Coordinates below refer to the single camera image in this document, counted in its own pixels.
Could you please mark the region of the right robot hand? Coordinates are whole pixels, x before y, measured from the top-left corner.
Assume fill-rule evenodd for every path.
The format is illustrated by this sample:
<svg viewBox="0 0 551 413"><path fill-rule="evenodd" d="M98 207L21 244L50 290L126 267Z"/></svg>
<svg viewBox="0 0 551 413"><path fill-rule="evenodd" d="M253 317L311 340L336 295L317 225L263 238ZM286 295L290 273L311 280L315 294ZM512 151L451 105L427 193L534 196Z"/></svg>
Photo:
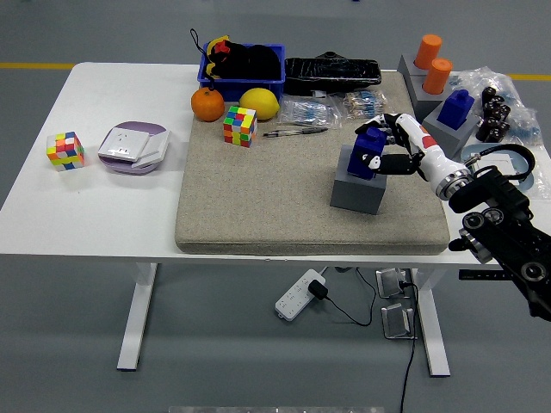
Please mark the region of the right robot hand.
<svg viewBox="0 0 551 413"><path fill-rule="evenodd" d="M359 156L361 162L377 174L411 175L418 172L433 188L467 181L466 167L446 157L441 146L409 114L381 114L356 129L356 134L376 128L388 143L406 148L406 154Z"/></svg>

